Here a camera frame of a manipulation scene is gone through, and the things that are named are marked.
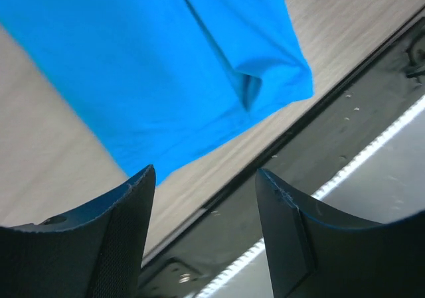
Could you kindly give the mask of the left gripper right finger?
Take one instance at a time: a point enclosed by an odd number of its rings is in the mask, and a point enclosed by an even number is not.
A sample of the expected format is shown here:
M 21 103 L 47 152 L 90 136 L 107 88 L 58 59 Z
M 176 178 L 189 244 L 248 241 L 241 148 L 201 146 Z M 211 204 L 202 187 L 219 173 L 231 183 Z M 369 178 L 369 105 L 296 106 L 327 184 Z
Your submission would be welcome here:
M 273 172 L 256 199 L 275 297 L 423 297 L 424 213 L 381 224 L 338 210 Z

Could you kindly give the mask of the blue t shirt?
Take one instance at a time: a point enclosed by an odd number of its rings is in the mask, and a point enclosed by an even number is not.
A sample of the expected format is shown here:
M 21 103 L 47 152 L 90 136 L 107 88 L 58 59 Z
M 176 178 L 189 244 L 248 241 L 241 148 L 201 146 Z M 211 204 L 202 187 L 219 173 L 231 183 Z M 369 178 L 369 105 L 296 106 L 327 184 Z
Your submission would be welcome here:
M 313 95 L 284 0 L 1 0 L 1 25 L 119 167 L 159 183 Z

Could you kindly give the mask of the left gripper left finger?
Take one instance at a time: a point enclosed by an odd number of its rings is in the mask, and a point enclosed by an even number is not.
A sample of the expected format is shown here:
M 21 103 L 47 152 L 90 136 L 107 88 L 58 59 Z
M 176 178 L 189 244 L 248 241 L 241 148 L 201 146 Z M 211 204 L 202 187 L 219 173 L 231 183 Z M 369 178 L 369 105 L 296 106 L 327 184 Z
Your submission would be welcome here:
M 2 297 L 135 297 L 155 193 L 149 165 L 41 224 L 1 228 Z

